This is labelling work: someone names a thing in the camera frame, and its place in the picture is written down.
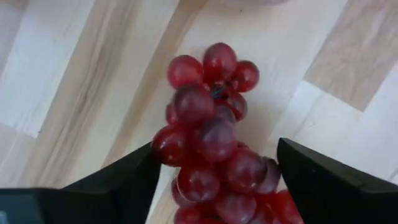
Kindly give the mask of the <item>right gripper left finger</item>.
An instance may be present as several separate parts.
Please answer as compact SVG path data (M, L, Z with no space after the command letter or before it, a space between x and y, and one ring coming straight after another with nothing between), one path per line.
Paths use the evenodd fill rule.
M45 224L145 224L160 162L145 144L62 189L40 194Z

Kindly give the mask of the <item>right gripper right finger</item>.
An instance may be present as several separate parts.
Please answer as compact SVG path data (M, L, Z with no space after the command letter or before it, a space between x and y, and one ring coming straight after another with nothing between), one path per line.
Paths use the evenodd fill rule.
M287 138L277 160L305 224L398 224L398 185Z

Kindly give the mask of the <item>red grape bunch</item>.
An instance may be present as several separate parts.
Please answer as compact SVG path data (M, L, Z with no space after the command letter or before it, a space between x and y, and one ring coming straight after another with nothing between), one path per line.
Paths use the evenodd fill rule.
M175 93L151 148L162 164L178 168L174 224L304 224L290 192L278 189L279 164L236 137L258 67L218 42L202 60L173 58L167 79Z

